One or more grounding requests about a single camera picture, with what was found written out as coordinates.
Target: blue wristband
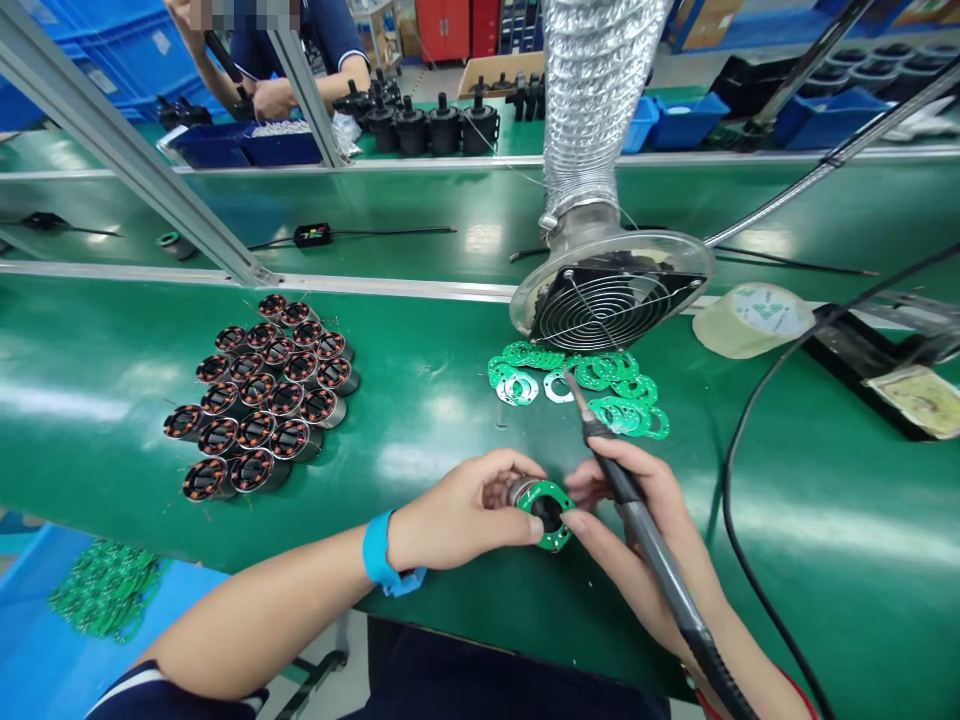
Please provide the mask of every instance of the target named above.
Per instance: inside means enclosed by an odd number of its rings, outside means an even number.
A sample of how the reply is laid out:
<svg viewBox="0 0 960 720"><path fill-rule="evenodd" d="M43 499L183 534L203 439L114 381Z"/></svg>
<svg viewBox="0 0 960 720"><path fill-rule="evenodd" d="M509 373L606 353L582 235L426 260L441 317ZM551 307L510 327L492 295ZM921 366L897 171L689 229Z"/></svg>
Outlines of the blue wristband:
<svg viewBox="0 0 960 720"><path fill-rule="evenodd" d="M387 562L387 530L394 512L388 510L383 515L377 515L367 524L367 532L363 536L363 566L370 579L383 588L383 594L387 597L412 593L423 584L423 577L427 574L426 568L416 568L401 576Z"/></svg>

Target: floor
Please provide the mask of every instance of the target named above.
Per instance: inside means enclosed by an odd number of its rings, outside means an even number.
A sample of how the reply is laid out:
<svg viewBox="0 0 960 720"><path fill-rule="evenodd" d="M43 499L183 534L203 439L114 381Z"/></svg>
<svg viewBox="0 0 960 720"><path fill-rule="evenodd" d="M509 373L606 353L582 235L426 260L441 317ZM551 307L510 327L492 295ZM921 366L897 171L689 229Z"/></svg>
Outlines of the floor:
<svg viewBox="0 0 960 720"><path fill-rule="evenodd" d="M338 647L338 637L341 649L346 638L350 660L343 670L330 675L320 686L301 713L301 720L337 720L363 707L370 695L367 681L367 619L363 613L351 610L310 643L300 657L308 662L319 662ZM285 677L278 677L267 687L270 699L260 711L259 720L276 718L298 686ZM690 703L671 700L670 711L673 720L703 720L703 711Z"/></svg>

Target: flexible aluminum duct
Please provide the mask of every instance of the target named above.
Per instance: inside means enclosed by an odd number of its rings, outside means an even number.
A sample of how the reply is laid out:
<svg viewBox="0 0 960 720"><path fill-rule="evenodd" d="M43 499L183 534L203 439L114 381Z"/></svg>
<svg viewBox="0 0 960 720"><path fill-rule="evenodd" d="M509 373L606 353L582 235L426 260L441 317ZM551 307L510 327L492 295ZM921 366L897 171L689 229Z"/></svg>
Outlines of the flexible aluminum duct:
<svg viewBox="0 0 960 720"><path fill-rule="evenodd" d="M617 207L613 166L666 14L666 0L545 0L547 229L574 205Z"/></svg>

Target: masking tape roll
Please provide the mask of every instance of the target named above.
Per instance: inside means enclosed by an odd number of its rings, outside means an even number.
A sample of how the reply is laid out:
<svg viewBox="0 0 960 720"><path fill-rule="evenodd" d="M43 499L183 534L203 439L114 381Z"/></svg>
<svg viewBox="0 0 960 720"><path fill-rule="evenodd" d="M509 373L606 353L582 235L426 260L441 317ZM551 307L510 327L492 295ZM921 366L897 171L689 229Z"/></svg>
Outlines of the masking tape roll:
<svg viewBox="0 0 960 720"><path fill-rule="evenodd" d="M807 304L789 290L744 283L697 313L693 332L708 350L745 360L796 340L814 322Z"/></svg>

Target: red cabinet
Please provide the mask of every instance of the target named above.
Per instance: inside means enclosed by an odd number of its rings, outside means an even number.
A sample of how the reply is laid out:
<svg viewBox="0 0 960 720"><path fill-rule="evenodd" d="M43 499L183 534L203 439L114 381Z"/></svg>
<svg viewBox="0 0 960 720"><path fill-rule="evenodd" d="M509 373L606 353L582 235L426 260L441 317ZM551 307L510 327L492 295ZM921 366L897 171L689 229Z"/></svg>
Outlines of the red cabinet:
<svg viewBox="0 0 960 720"><path fill-rule="evenodd" d="M470 57L470 0L417 0L423 60Z"/></svg>
<svg viewBox="0 0 960 720"><path fill-rule="evenodd" d="M470 57L489 57L497 54L500 39L500 0L472 0L473 54Z"/></svg>

